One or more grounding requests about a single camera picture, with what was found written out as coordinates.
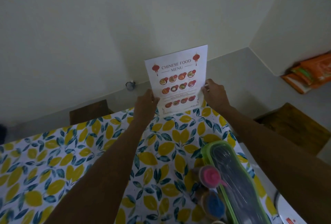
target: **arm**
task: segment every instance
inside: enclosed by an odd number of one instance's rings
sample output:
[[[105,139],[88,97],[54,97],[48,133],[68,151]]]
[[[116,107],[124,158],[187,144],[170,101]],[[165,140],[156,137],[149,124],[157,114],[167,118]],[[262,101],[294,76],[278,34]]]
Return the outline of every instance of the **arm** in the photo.
[[[205,100],[221,114],[282,196],[307,223],[328,223],[331,167],[230,106],[224,86],[208,79]]]
[[[139,140],[158,102],[150,89],[138,97],[130,126],[64,196],[46,223],[114,223]]]

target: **pink bottle cap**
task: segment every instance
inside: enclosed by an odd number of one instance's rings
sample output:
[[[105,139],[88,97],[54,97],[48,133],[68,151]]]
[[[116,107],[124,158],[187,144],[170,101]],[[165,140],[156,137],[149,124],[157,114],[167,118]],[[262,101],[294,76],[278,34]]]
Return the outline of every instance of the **pink bottle cap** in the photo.
[[[216,188],[219,184],[226,186],[219,171],[213,166],[207,165],[201,168],[199,177],[202,184],[207,188]]]

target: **table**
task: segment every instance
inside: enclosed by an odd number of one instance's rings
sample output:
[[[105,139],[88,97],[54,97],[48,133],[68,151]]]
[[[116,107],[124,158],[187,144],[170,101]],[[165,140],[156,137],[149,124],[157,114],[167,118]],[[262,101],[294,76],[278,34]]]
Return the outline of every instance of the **table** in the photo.
[[[0,146],[0,223],[42,223],[61,198],[126,130],[133,108]],[[191,169],[201,147],[225,140],[255,182],[273,223],[280,218],[222,116],[202,108],[155,117],[139,142],[116,223],[201,222]]]

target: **tablecloth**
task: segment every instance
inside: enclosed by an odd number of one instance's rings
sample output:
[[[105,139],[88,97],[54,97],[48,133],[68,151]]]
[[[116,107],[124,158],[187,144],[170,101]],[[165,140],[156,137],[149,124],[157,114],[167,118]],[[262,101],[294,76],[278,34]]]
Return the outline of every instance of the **tablecloth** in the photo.
[[[44,222],[132,120],[133,108],[0,146],[0,223]],[[165,118],[156,111],[138,144],[115,222],[202,221],[191,169],[203,165],[201,148],[216,140],[233,146],[268,217],[280,223],[226,121],[205,101],[202,108]]]

